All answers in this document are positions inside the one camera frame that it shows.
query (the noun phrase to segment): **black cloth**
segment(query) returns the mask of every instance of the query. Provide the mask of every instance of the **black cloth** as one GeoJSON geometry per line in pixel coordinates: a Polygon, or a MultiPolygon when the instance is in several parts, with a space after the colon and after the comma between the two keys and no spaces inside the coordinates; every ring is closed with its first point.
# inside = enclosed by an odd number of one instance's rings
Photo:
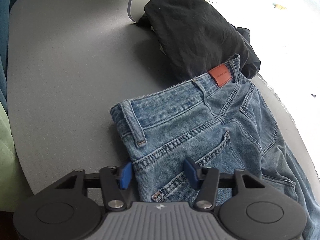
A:
{"type": "Polygon", "coordinates": [[[150,0],[137,26],[152,26],[182,81],[201,75],[239,54],[240,70],[253,78],[260,60],[250,46],[250,31],[238,31],[204,0],[150,0]]]}

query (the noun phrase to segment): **red-brown leather label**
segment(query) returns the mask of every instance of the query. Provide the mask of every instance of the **red-brown leather label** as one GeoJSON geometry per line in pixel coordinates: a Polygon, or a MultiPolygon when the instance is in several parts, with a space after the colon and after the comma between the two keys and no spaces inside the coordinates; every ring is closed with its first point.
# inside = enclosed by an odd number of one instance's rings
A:
{"type": "Polygon", "coordinates": [[[208,73],[215,80],[218,87],[223,87],[232,79],[229,69],[224,64],[209,70],[208,73]]]}

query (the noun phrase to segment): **jeans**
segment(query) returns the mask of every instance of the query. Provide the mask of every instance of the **jeans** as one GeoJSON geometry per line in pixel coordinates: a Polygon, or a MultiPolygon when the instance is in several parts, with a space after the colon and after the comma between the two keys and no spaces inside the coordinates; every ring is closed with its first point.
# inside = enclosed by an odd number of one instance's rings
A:
{"type": "MultiPolygon", "coordinates": [[[[320,207],[302,168],[260,92],[239,72],[239,56],[225,65],[232,80],[221,88],[206,73],[111,109],[141,200],[193,202],[198,191],[182,172],[186,157],[224,173],[246,169],[298,201],[307,214],[304,239],[319,240],[320,207]]],[[[216,205],[230,197],[219,188],[216,205]]]]}

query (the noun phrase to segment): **gray surface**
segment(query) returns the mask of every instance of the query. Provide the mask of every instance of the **gray surface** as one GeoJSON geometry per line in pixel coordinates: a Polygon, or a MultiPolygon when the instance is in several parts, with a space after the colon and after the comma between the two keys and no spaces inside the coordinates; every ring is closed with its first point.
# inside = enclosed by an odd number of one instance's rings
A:
{"type": "MultiPolygon", "coordinates": [[[[8,113],[34,193],[76,168],[128,157],[110,108],[173,85],[151,30],[128,0],[18,0],[10,15],[8,113]]],[[[98,200],[99,191],[91,197],[98,200]]]]}
{"type": "Polygon", "coordinates": [[[190,208],[188,202],[134,202],[123,212],[110,213],[86,240],[236,240],[208,212],[190,208]]]}

